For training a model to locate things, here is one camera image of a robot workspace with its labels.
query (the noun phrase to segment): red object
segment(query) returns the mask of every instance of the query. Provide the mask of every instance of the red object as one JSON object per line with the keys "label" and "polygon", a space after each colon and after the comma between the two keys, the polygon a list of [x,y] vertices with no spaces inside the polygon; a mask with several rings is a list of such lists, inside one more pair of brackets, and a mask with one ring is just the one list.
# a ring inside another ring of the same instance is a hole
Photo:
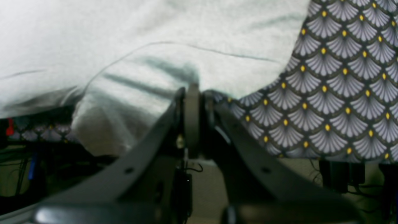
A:
{"label": "red object", "polygon": [[8,119],[8,128],[6,130],[6,135],[7,136],[11,136],[13,134],[14,134],[14,121],[11,118],[9,118]]}

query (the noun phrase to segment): metal arm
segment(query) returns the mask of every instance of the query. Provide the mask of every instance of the metal arm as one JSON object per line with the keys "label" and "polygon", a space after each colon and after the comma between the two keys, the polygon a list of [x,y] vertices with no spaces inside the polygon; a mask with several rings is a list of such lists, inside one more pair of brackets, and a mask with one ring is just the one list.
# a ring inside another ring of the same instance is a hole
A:
{"label": "metal arm", "polygon": [[182,223],[176,164],[201,153],[223,172],[230,206],[221,223],[363,223],[346,199],[304,180],[263,150],[211,92],[180,89],[169,109],[127,155],[89,180],[43,201],[38,224]]}

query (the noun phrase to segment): floor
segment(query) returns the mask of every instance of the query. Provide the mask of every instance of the floor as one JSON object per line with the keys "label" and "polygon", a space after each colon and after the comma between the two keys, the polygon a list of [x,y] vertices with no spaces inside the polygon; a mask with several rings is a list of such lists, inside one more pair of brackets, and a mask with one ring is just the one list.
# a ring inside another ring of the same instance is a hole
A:
{"label": "floor", "polygon": [[[0,196],[12,196],[15,194],[15,188],[18,181],[19,161],[10,161],[7,165],[0,165]],[[317,172],[314,171],[311,163],[307,159],[282,159],[287,167],[297,172],[302,177],[312,181]],[[193,175],[193,200],[194,212],[188,220],[188,224],[218,224],[223,208],[228,204],[225,185],[221,171],[213,165],[203,165],[202,173],[191,172]],[[315,183],[321,184],[320,175],[315,178]],[[382,184],[382,173],[379,171],[377,164],[366,166],[367,184]],[[24,179],[21,192],[28,188],[27,178]],[[372,199],[363,198],[355,195],[345,195],[349,199],[356,202],[358,207],[371,210],[377,206]],[[384,224],[381,220],[380,213],[364,214],[367,224]]]}

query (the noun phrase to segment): patterned fabric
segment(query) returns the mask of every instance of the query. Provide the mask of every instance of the patterned fabric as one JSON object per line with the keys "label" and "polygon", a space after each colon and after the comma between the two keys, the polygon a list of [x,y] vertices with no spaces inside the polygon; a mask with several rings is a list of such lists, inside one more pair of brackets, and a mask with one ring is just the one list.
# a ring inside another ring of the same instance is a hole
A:
{"label": "patterned fabric", "polygon": [[313,0],[279,79],[216,101],[272,155],[395,163],[397,14],[396,0]]}
{"label": "patterned fabric", "polygon": [[13,118],[14,134],[10,141],[78,143],[72,135],[73,107],[63,107],[56,110]]}

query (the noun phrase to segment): white sheet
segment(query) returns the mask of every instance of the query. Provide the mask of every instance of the white sheet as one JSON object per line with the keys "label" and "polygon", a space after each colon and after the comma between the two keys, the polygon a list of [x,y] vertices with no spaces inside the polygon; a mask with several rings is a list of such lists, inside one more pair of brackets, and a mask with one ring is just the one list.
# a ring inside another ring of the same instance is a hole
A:
{"label": "white sheet", "polygon": [[72,129],[121,154],[192,81],[239,98],[276,79],[309,0],[0,3],[0,118],[79,102]]}

